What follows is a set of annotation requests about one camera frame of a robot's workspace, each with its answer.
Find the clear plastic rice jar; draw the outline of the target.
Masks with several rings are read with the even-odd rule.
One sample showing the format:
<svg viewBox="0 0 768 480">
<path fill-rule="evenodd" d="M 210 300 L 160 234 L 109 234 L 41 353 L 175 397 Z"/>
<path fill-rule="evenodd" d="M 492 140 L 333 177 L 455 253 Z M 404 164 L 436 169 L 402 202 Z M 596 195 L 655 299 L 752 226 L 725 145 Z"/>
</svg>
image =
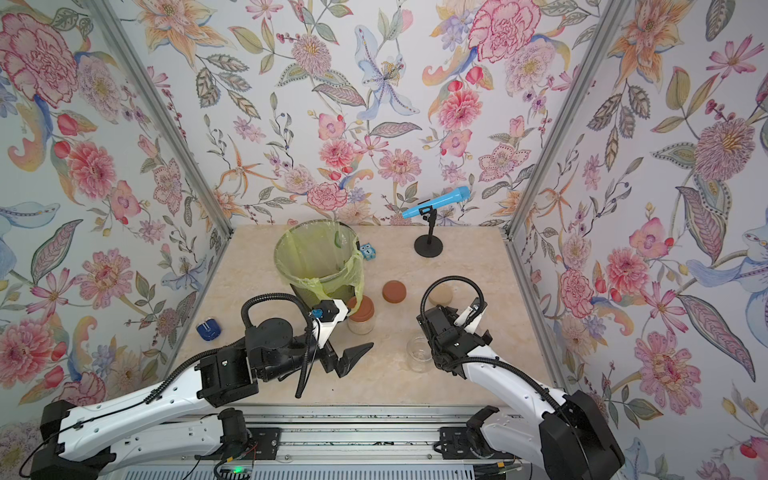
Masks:
<svg viewBox="0 0 768 480">
<path fill-rule="evenodd" d="M 408 368 L 416 373 L 424 373 L 434 367 L 431 348 L 424 336 L 416 336 L 407 342 L 406 360 Z"/>
</svg>

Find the beige jar lid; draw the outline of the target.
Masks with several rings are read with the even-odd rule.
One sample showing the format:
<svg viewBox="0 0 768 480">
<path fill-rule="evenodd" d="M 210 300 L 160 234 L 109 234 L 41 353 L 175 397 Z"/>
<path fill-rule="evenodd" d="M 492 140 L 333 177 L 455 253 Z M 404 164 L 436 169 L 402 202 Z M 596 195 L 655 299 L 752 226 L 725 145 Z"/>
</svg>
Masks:
<svg viewBox="0 0 768 480">
<path fill-rule="evenodd" d="M 428 302 L 433 306 L 449 306 L 454 298 L 454 289 L 448 283 L 437 285 L 428 294 Z"/>
</svg>

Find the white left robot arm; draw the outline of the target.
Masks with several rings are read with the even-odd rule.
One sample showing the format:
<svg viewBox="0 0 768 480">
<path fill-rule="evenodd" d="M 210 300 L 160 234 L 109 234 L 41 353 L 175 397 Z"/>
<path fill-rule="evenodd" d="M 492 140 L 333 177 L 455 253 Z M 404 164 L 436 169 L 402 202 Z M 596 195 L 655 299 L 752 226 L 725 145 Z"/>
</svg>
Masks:
<svg viewBox="0 0 768 480">
<path fill-rule="evenodd" d="M 243 338 L 190 357 L 164 381 L 93 405 L 59 400 L 46 406 L 42 442 L 19 474 L 96 479 L 173 456 L 222 463 L 237 458 L 257 441 L 234 403 L 292 374 L 301 397 L 315 362 L 344 377 L 372 349 L 365 343 L 336 354 L 330 336 L 348 315 L 338 299 L 309 308 L 288 293 L 252 297 L 241 308 Z"/>
</svg>

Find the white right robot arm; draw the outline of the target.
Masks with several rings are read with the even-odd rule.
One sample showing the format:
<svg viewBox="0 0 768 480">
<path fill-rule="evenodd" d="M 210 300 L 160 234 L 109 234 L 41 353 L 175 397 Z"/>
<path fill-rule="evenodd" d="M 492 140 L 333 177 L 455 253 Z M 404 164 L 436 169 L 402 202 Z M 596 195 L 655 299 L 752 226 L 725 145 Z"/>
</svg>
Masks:
<svg viewBox="0 0 768 480">
<path fill-rule="evenodd" d="M 487 308 L 484 294 L 471 279 L 446 276 L 428 287 L 448 282 L 469 285 L 475 300 L 458 311 L 420 301 L 417 322 L 437 369 L 492 393 L 511 412 L 488 406 L 467 423 L 473 450 L 512 454 L 542 469 L 550 479 L 611 479 L 625 456 L 597 403 L 585 392 L 567 394 L 511 365 L 491 347 L 489 333 L 477 328 Z"/>
</svg>

